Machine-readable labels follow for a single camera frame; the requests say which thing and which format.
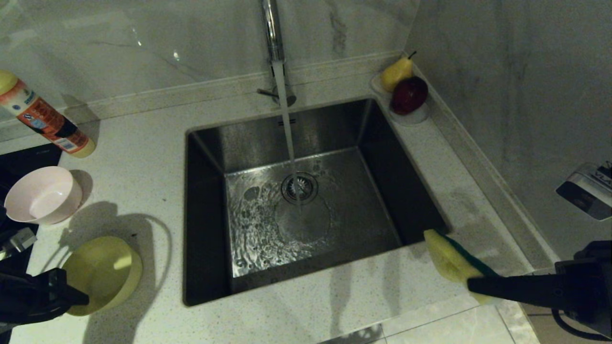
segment pink bowl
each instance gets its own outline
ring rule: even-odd
[[[65,220],[81,204],[81,186],[65,168],[49,166],[19,179],[4,201],[13,221],[49,225]]]

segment faucet spout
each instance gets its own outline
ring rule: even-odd
[[[262,0],[264,24],[266,25],[266,39],[270,62],[284,61],[283,38],[280,34],[280,20],[278,19],[278,6],[276,0]]]

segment bottle label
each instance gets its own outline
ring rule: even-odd
[[[9,92],[0,95],[0,105],[68,153],[80,151],[89,141],[72,122],[21,80]]]

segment running water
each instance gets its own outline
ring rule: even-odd
[[[291,174],[293,175],[293,185],[296,189],[297,208],[302,213],[302,199],[300,198],[302,191],[297,182],[296,157],[293,152],[293,138],[291,136],[291,124],[289,123],[289,106],[287,105],[287,90],[285,89],[285,71],[283,70],[283,61],[272,61],[272,70],[276,79],[278,99],[280,101],[280,109],[283,112],[283,127],[285,128],[285,138],[287,140],[287,150],[289,151],[289,160],[291,161]]]

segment orange bottle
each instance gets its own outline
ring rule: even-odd
[[[84,158],[95,150],[94,140],[7,70],[0,70],[0,105],[74,157]]]

